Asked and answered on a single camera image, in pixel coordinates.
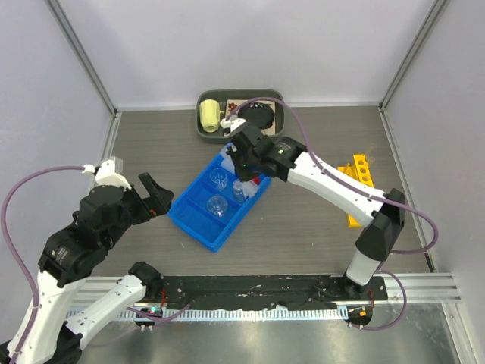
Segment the white wash bottle red cap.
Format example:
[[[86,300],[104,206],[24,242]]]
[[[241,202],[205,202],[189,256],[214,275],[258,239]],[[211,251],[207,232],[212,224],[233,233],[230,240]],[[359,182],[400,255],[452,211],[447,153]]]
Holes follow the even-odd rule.
[[[227,169],[229,172],[231,172],[231,173],[233,173],[234,175],[237,176],[234,163],[233,163],[231,157],[228,155],[227,149],[225,147],[220,150],[220,155],[223,158],[223,161],[221,162],[221,167]],[[249,181],[243,181],[242,179],[239,179],[239,180],[241,182],[243,182],[244,184],[251,183],[251,184],[253,184],[255,186],[259,186],[260,183],[261,183],[261,180],[260,180],[259,177],[254,177],[254,178],[252,178]]]

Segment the tiny glass beaker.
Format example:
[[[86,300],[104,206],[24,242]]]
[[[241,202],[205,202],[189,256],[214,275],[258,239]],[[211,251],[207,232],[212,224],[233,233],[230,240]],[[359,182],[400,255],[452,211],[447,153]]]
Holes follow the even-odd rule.
[[[224,168],[217,167],[210,171],[209,174],[212,185],[218,190],[224,190],[227,186],[227,171]]]

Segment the small glass erlenmeyer flask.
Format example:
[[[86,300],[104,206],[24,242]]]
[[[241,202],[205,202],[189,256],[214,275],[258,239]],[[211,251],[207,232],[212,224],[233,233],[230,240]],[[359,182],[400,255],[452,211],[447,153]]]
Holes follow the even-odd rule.
[[[239,203],[243,204],[246,201],[246,197],[243,191],[243,183],[236,179],[233,182],[233,198]]]

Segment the blue divided plastic bin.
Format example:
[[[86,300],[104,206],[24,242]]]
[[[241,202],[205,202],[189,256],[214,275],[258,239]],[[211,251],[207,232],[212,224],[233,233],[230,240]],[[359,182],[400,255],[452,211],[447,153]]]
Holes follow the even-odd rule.
[[[271,179],[263,174],[251,182],[240,182],[222,149],[176,199],[168,216],[178,228],[216,253],[270,185]]]

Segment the small glass beaker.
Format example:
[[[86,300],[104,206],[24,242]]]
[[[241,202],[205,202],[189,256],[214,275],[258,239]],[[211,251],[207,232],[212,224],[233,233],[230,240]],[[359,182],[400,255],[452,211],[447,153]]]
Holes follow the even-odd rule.
[[[206,209],[218,218],[223,218],[228,210],[228,201],[222,195],[213,195],[206,202]]]

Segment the yellow test tube rack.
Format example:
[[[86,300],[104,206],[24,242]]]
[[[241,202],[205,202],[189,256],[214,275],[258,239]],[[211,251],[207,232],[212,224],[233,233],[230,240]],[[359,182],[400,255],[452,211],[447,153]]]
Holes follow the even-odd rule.
[[[354,154],[352,160],[337,169],[345,175],[363,183],[365,186],[374,187],[373,178],[369,168],[369,160],[365,154]]]

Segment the bundle of plastic pipettes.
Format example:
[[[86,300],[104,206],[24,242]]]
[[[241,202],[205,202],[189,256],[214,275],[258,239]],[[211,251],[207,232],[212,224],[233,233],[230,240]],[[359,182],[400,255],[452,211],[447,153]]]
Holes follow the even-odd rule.
[[[242,182],[242,192],[245,198],[252,198],[259,190],[259,185],[253,180]]]

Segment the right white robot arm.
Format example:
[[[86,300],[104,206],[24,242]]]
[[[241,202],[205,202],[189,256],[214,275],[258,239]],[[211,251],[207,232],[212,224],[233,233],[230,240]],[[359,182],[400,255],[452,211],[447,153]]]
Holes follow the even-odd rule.
[[[363,228],[356,251],[336,290],[337,296],[357,300],[370,289],[370,280],[387,260],[405,225],[404,194],[366,186],[324,163],[304,144],[283,136],[273,141],[255,125],[237,119],[225,128],[227,154],[242,181],[260,174],[307,189],[351,215]]]

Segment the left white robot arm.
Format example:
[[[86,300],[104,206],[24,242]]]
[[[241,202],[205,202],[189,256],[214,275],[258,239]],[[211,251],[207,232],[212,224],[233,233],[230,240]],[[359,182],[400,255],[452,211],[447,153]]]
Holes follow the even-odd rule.
[[[160,297],[162,275],[136,262],[127,275],[76,318],[66,315],[80,288],[132,226],[165,215],[174,198],[148,173],[139,175],[142,198],[120,175],[96,184],[80,200],[73,221],[48,238],[39,273],[30,279],[33,298],[14,337],[1,345],[3,363],[75,363],[87,344],[119,312]]]

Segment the black round dish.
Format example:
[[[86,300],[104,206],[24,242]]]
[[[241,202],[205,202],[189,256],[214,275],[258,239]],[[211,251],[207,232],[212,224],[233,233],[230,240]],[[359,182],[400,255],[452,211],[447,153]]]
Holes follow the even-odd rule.
[[[274,111],[268,104],[253,102],[238,111],[238,117],[254,124],[260,130],[269,128],[274,121]]]

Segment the grey-green plastic tray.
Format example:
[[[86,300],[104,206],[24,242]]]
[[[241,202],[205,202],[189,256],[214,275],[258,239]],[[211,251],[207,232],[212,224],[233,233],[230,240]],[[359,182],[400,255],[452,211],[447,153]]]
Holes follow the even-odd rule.
[[[249,99],[271,97],[283,101],[283,96],[273,89],[213,89],[203,92],[196,103],[196,128],[199,136],[207,143],[225,144],[229,141],[220,122],[234,109]],[[274,101],[263,100],[273,112],[271,124],[261,132],[271,138],[283,134],[285,111]]]

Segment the pale yellow mug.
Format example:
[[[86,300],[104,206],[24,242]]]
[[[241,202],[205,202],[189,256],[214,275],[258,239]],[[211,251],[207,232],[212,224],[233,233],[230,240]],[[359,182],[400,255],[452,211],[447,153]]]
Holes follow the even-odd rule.
[[[199,104],[199,123],[206,133],[218,131],[224,116],[221,103],[215,99],[206,99]]]

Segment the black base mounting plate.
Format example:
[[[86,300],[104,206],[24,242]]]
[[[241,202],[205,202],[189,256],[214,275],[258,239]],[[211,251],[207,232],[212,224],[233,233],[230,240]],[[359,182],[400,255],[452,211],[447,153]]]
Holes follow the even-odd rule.
[[[338,302],[385,301],[384,279],[363,287],[339,275],[166,276],[141,303],[168,309],[261,311],[334,308]]]

